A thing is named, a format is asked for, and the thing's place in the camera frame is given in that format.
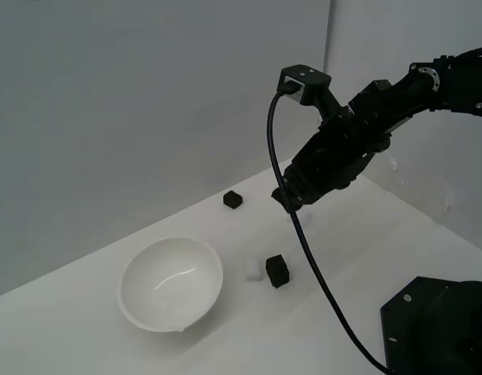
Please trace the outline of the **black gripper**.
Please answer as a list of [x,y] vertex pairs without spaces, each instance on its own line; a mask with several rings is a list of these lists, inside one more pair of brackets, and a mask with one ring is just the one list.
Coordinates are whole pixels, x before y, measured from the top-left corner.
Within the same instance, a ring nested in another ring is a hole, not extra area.
[[302,104],[317,108],[323,122],[283,173],[294,211],[350,184],[389,147],[392,128],[413,113],[413,82],[374,81],[346,106],[327,84],[313,85],[302,90]]

